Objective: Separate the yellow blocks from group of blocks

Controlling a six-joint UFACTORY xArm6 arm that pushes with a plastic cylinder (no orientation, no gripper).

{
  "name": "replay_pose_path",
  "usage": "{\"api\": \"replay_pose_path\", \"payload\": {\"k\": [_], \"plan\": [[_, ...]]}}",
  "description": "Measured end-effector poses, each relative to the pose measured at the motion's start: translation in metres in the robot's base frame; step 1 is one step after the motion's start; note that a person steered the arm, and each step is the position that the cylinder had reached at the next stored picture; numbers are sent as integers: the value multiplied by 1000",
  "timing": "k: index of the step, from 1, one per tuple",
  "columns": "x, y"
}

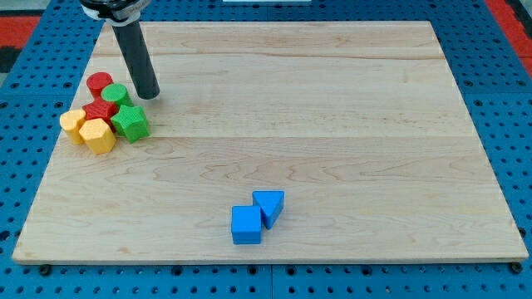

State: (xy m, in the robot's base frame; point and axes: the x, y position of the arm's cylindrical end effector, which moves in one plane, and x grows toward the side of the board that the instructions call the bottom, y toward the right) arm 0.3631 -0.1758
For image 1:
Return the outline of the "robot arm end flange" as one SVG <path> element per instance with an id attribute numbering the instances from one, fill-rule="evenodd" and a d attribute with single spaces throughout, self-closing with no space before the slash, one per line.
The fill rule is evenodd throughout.
<path id="1" fill-rule="evenodd" d="M 80 0 L 79 3 L 89 18 L 124 27 L 138 21 L 151 0 Z"/>

